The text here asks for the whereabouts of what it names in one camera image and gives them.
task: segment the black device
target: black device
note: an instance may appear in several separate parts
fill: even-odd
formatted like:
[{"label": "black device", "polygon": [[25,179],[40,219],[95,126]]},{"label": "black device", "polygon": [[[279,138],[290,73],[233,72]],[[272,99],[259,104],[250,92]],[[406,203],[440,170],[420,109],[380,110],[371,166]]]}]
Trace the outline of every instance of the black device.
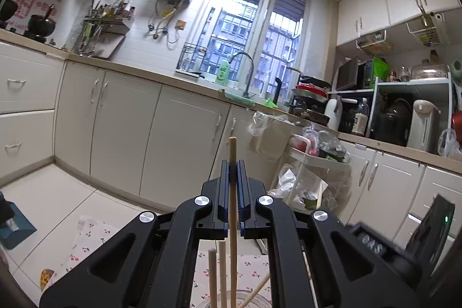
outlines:
[{"label": "black device", "polygon": [[[426,269],[420,262],[431,247],[439,257],[441,239],[433,234],[441,228],[434,220],[440,211],[424,220],[433,232],[415,236],[411,244],[422,240],[416,248],[423,252],[414,255],[364,225],[347,229],[327,208],[293,212],[247,177],[242,160],[235,173],[241,236],[268,242],[273,307],[315,307],[303,253],[320,308],[421,307],[416,287]],[[200,195],[174,213],[141,213],[48,288],[40,308],[189,307],[199,240],[227,236],[229,175],[223,161],[221,177],[205,182]],[[452,219],[450,210],[445,213]],[[364,244],[365,235],[380,242],[379,252],[378,245]]]}]

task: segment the faucet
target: faucet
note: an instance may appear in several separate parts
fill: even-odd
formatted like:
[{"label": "faucet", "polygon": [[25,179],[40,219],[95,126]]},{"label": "faucet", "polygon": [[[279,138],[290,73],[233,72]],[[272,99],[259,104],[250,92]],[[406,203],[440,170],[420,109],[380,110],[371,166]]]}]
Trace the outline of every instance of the faucet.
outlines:
[{"label": "faucet", "polygon": [[252,77],[254,75],[254,60],[252,59],[252,57],[246,53],[245,51],[238,51],[236,54],[234,54],[232,57],[231,57],[231,60],[229,61],[229,64],[231,64],[234,60],[235,57],[237,57],[238,55],[245,55],[247,56],[249,59],[250,59],[250,63],[252,65],[252,68],[250,69],[250,74],[249,74],[249,79],[247,80],[247,85],[245,87],[245,91],[244,93],[242,94],[242,97],[244,98],[249,98],[249,86],[250,86],[250,82],[252,81]]}]

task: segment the wooden handle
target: wooden handle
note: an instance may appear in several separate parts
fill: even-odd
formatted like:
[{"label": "wooden handle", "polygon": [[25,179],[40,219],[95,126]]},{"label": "wooden handle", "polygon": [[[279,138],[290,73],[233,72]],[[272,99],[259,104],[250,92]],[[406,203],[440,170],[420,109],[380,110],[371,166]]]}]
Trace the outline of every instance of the wooden handle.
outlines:
[{"label": "wooden handle", "polygon": [[253,289],[253,291],[251,292],[251,294],[245,298],[245,300],[242,302],[241,305],[239,305],[238,308],[245,308],[247,306],[247,304],[249,304],[252,299],[257,296],[257,294],[260,292],[260,290],[263,288],[263,286],[265,285],[266,282],[268,282],[269,280],[269,273],[267,275],[265,275],[265,277],[262,279],[262,281],[258,284],[258,286],[256,288]]},{"label": "wooden handle", "polygon": [[217,250],[208,250],[208,288],[210,293],[210,308],[217,307]]},{"label": "wooden handle", "polygon": [[231,276],[231,308],[236,308],[237,294],[237,188],[236,188],[236,138],[229,138],[230,146],[230,175],[229,175],[229,205],[228,223],[230,230],[230,276]]},{"label": "wooden handle", "polygon": [[220,294],[221,308],[228,308],[228,296],[226,294],[228,287],[226,285],[226,242],[218,242],[218,254],[220,258]]}]

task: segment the silver screw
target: silver screw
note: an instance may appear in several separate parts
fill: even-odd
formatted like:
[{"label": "silver screw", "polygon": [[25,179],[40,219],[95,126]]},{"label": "silver screw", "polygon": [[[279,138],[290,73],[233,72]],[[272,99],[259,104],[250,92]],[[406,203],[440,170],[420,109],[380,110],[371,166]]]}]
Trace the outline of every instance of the silver screw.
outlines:
[{"label": "silver screw", "polygon": [[260,196],[258,202],[262,205],[271,205],[273,203],[273,198],[271,196]]},{"label": "silver screw", "polygon": [[210,202],[210,199],[207,196],[197,196],[194,199],[194,202],[196,203],[196,205],[205,206]]},{"label": "silver screw", "polygon": [[322,222],[322,221],[325,221],[327,219],[328,215],[324,210],[316,210],[313,213],[313,217],[315,218],[315,220]]},{"label": "silver screw", "polygon": [[139,215],[139,220],[144,223],[148,223],[154,220],[154,217],[154,213],[151,213],[150,211],[144,211]]}]

